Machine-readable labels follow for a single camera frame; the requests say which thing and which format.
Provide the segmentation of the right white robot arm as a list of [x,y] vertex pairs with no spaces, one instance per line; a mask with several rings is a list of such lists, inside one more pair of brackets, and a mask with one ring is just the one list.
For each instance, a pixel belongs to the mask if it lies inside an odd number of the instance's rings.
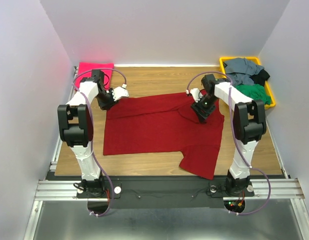
[[215,74],[216,71],[202,73],[201,85],[205,93],[198,88],[189,87],[185,92],[194,100],[191,109],[200,123],[206,122],[216,109],[217,100],[222,100],[229,107],[235,152],[224,189],[229,195],[236,195],[251,188],[250,174],[254,151],[267,131],[265,105],[262,100],[254,100],[238,91],[230,76],[223,74],[222,78],[215,78]]

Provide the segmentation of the dark red t shirt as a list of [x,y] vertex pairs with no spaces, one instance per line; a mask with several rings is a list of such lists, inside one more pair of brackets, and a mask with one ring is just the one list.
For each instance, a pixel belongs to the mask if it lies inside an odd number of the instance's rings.
[[213,179],[225,117],[215,103],[200,123],[193,102],[182,92],[121,99],[106,113],[103,154],[181,152],[180,168]]

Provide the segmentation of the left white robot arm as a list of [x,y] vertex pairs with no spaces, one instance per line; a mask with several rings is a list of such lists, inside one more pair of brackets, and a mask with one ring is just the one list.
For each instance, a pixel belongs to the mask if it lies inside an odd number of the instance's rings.
[[102,170],[93,151],[94,123],[91,103],[97,100],[101,110],[110,110],[117,101],[113,89],[106,89],[108,75],[102,69],[92,69],[90,77],[83,77],[74,96],[57,108],[60,139],[74,153],[81,170],[81,182],[75,183],[78,198],[109,197]]

